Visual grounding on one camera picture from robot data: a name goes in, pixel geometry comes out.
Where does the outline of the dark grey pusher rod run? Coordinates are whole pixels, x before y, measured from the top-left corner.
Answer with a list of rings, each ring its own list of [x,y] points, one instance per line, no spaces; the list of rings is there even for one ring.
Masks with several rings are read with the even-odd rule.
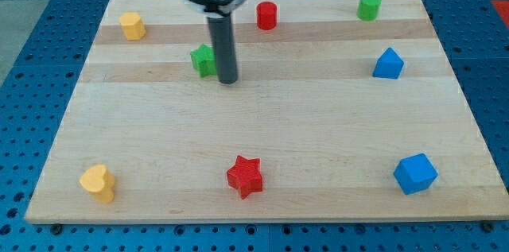
[[[238,67],[231,16],[208,17],[207,20],[218,80],[222,84],[233,84],[238,80]]]

